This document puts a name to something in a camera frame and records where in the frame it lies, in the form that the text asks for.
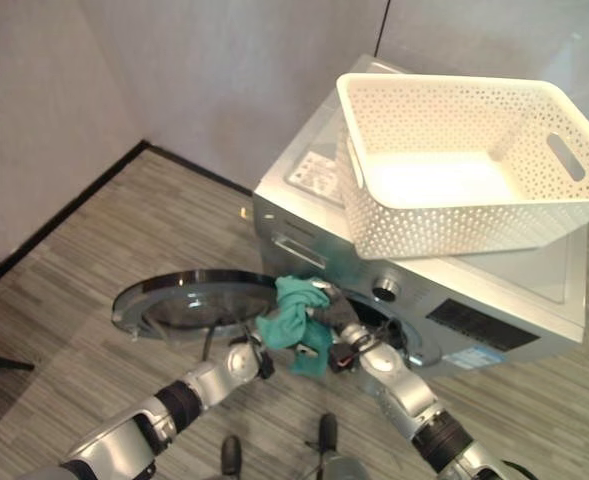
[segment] open washer door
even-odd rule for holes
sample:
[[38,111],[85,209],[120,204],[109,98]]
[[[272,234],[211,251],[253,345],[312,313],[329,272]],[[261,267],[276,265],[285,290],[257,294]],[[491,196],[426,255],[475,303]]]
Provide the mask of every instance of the open washer door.
[[114,325],[134,336],[180,344],[214,328],[241,335],[276,306],[275,279],[240,270],[190,270],[153,277],[123,290],[112,305]]

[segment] perforated basket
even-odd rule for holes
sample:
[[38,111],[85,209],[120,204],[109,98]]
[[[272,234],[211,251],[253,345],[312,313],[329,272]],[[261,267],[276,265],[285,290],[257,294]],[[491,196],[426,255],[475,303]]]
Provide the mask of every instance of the perforated basket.
[[589,222],[589,122],[554,85],[347,74],[337,86],[361,257],[540,247]]

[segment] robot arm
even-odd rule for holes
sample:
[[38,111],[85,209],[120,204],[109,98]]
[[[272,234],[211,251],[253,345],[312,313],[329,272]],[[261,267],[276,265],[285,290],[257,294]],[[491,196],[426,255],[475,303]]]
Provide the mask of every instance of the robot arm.
[[203,362],[155,395],[89,433],[58,467],[24,480],[147,480],[154,458],[198,416],[236,388],[272,373],[271,360],[254,336],[234,344],[225,360]]
[[341,340],[358,352],[364,389],[403,437],[437,473],[439,480],[514,478],[513,472],[476,442],[439,403],[400,354],[360,324],[349,323]]

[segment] washing machine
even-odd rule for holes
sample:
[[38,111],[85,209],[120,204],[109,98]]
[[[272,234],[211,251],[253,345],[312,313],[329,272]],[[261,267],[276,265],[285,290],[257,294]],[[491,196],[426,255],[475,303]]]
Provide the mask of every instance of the washing machine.
[[[369,56],[351,71],[403,73]],[[335,172],[340,121],[333,91],[254,191],[264,273],[338,285],[363,322],[398,325],[409,363],[424,376],[533,361],[581,343],[586,228],[541,249],[363,260]]]

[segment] teal towel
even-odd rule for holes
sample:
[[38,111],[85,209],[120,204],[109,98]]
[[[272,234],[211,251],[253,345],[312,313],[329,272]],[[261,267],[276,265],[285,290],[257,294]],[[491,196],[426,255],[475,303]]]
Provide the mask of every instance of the teal towel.
[[275,318],[256,317],[256,326],[268,348],[280,349],[302,343],[318,352],[312,358],[298,353],[293,373],[319,377],[327,367],[332,333],[325,325],[310,320],[306,307],[328,307],[327,296],[309,281],[292,276],[276,279],[279,314]]

